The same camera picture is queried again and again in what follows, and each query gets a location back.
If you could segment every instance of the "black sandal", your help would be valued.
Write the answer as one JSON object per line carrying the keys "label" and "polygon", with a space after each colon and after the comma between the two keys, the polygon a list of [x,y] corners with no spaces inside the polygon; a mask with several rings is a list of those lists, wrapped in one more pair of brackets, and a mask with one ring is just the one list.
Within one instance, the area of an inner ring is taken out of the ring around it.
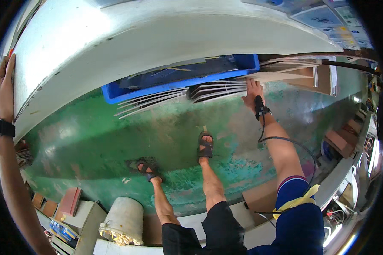
{"label": "black sandal", "polygon": [[[140,164],[143,164],[141,170],[139,170],[139,167],[138,167]],[[150,180],[151,180],[152,178],[154,178],[154,177],[160,177],[159,173],[158,173],[157,171],[154,171],[154,170],[152,169],[152,166],[149,165],[149,164],[148,164],[146,161],[144,161],[144,160],[139,159],[139,160],[136,162],[136,168],[139,170],[139,172],[140,172],[141,174],[143,174],[144,176],[146,176],[146,179],[147,179],[148,182],[150,182]]]}
{"label": "black sandal", "polygon": [[[213,140],[211,142],[203,140],[203,136],[209,136]],[[205,146],[203,150],[200,150],[200,145]],[[213,136],[207,132],[202,131],[199,135],[199,147],[197,148],[197,158],[200,159],[201,157],[213,157],[213,147],[214,147],[214,138]]]}

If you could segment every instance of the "human hand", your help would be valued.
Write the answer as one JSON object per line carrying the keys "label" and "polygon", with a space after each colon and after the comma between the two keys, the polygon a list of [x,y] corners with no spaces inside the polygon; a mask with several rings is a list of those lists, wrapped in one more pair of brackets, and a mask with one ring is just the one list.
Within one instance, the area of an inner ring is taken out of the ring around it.
{"label": "human hand", "polygon": [[241,97],[244,101],[244,104],[248,109],[252,110],[255,113],[255,97],[260,96],[263,100],[263,104],[266,104],[264,99],[264,90],[259,81],[254,81],[253,79],[246,78],[245,83],[247,84],[247,96]]}
{"label": "human hand", "polygon": [[15,54],[4,57],[0,66],[0,118],[12,123],[14,120],[13,74]]}

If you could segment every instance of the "black shorts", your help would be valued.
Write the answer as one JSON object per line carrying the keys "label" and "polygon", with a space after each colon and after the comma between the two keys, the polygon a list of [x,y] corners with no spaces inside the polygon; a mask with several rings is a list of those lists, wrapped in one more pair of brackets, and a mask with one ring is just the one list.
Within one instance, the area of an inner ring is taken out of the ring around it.
{"label": "black shorts", "polygon": [[234,218],[226,201],[216,203],[201,223],[206,247],[201,248],[193,228],[173,223],[162,226],[163,253],[167,254],[246,254],[244,228]]}

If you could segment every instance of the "person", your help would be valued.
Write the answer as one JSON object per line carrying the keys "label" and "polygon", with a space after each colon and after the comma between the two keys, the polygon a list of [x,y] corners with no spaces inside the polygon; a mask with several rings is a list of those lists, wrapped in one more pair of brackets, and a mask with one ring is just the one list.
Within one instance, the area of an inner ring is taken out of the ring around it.
{"label": "person", "polygon": [[[14,120],[13,83],[11,75],[15,66],[15,54],[5,57],[0,67],[0,118],[12,123]],[[244,104],[255,113],[255,98],[264,99],[259,82],[247,79],[247,96]],[[260,123],[265,137],[288,138],[285,130],[270,113]],[[277,172],[278,195],[276,208],[287,201],[303,196],[307,182],[299,163],[298,155],[291,142],[284,140],[266,141]],[[206,247],[202,248],[192,228],[184,228],[174,216],[162,189],[162,178],[146,161],[138,161],[138,170],[153,184],[156,213],[162,224],[164,254],[322,254],[324,239],[322,213],[313,203],[301,204],[280,215],[276,225],[276,238],[271,245],[248,250],[244,246],[244,229],[234,218],[224,196],[224,188],[209,165],[214,148],[213,136],[208,132],[199,135],[197,157],[202,168],[203,191],[206,195],[207,217],[202,222],[206,233]],[[3,195],[10,214],[20,232],[37,254],[55,254],[46,240],[32,202],[24,187],[13,139],[0,135],[0,177]]]}
{"label": "person", "polygon": [[[255,98],[264,100],[263,87],[258,81],[247,79],[247,96],[242,97],[244,104],[255,113]],[[289,138],[285,130],[271,113],[264,115],[265,137],[279,136]],[[321,209],[307,202],[281,213],[276,223],[275,241],[247,251],[244,246],[244,229],[234,218],[224,188],[209,165],[214,148],[213,136],[201,132],[198,138],[197,157],[202,169],[203,191],[206,196],[207,216],[201,223],[206,234],[206,247],[200,246],[193,228],[182,227],[174,216],[162,189],[162,178],[158,171],[143,160],[137,163],[138,170],[153,184],[156,214],[162,224],[162,246],[164,254],[323,254],[322,243],[325,237]],[[276,208],[286,202],[304,196],[308,187],[302,172],[299,157],[293,144],[286,140],[266,140],[268,150],[277,173]]]}
{"label": "person", "polygon": [[[14,120],[13,74],[15,54],[5,57],[0,66],[0,118],[12,123]],[[44,230],[29,194],[24,186],[13,138],[0,135],[0,181],[3,196],[11,217],[20,232],[37,254],[56,254],[46,239]]]}

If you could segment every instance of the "foot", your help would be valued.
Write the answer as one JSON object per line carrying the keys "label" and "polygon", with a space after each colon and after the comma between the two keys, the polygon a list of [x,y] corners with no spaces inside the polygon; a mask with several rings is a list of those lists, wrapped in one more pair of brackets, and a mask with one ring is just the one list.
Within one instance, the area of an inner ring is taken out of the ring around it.
{"label": "foot", "polygon": [[[138,171],[141,171],[141,170],[142,170],[142,167],[143,167],[143,164],[139,164],[139,165],[138,165]],[[148,167],[148,168],[146,169],[146,172],[147,172],[147,173],[151,173],[151,172],[152,172],[152,170],[150,169],[150,167]],[[162,183],[162,178],[160,178],[159,176],[156,176],[156,177],[151,178],[151,179],[150,179],[150,182],[153,183],[153,184],[155,184],[155,183],[161,184],[161,183]]]}
{"label": "foot", "polygon": [[[213,138],[209,135],[205,135],[202,137],[202,140],[204,141],[207,141],[207,142],[212,142],[213,141]],[[200,150],[203,150],[204,148],[206,148],[206,146],[204,145],[200,145]],[[202,164],[207,164],[209,162],[209,158],[208,157],[200,157],[199,158],[199,164],[202,165]]]}

